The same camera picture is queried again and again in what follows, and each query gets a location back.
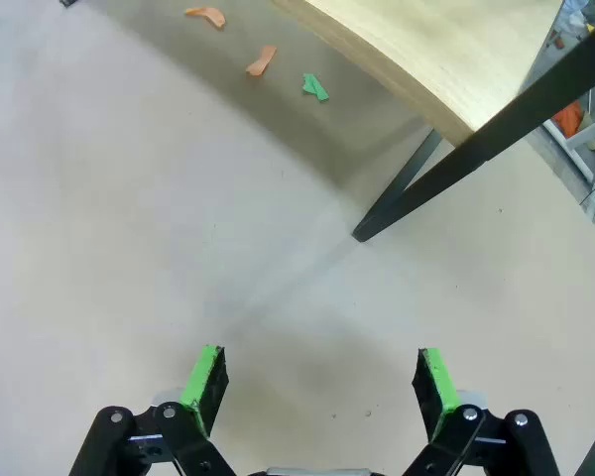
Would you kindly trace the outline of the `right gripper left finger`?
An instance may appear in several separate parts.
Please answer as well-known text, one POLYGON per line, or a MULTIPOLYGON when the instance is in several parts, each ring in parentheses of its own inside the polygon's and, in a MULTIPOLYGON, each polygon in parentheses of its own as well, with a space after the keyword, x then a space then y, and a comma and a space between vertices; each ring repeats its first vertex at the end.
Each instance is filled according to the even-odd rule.
POLYGON ((229 379, 224 348, 203 347, 180 397, 135 416, 109 406, 95 416, 71 475, 146 475, 171 463, 180 475, 232 475, 209 436, 229 379))

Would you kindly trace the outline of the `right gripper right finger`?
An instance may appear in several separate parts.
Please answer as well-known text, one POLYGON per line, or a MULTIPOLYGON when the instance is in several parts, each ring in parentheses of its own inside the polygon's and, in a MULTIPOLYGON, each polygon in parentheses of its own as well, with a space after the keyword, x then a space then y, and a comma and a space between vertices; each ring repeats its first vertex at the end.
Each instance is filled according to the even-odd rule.
POLYGON ((407 475, 456 475, 464 466, 487 475, 557 475, 541 421, 529 410, 499 418, 455 389, 436 348, 417 354, 412 385, 427 435, 407 475))

